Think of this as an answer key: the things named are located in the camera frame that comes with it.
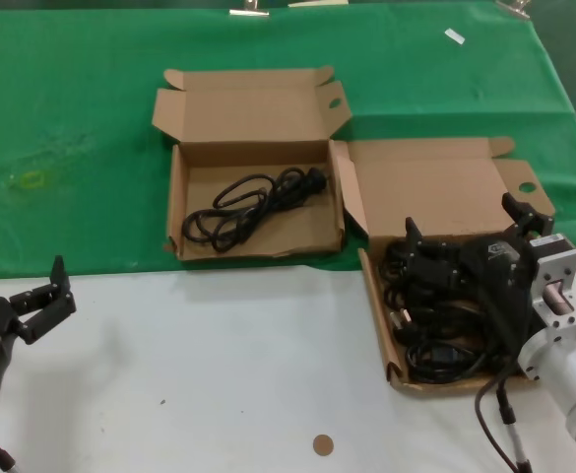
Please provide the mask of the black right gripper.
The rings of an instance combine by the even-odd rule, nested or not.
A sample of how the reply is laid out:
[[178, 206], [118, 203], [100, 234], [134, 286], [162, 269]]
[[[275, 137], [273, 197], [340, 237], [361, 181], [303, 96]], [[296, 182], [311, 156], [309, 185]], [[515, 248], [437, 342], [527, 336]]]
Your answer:
[[507, 354], [520, 364], [522, 349], [540, 331], [531, 296], [535, 275], [532, 247], [536, 242], [532, 236], [551, 235], [554, 219], [509, 192], [502, 196], [501, 205], [512, 220], [505, 235], [477, 236], [462, 244], [425, 239], [415, 221], [407, 217], [404, 283], [407, 287], [459, 291], [466, 284], [461, 268], [466, 270], [490, 326]]

